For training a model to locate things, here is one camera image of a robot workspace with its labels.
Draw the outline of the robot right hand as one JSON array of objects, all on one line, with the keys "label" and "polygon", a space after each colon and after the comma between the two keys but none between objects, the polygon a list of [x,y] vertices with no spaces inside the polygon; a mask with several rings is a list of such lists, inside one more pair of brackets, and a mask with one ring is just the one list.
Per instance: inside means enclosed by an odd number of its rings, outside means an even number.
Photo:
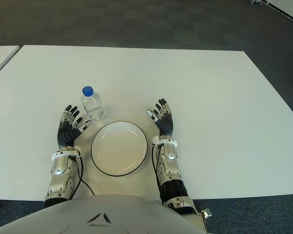
[{"label": "robot right hand", "polygon": [[155,104],[156,109],[146,110],[146,114],[154,121],[159,130],[159,136],[172,137],[173,119],[170,106],[167,101],[162,98]]}]

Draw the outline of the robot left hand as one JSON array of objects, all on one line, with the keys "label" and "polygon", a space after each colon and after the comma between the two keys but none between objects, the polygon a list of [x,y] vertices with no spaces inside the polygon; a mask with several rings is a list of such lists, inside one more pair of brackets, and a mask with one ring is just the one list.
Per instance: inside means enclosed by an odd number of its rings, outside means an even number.
[{"label": "robot left hand", "polygon": [[73,147],[75,140],[93,123],[92,119],[83,121],[82,117],[76,119],[80,111],[77,106],[68,105],[62,116],[57,132],[58,147]]}]

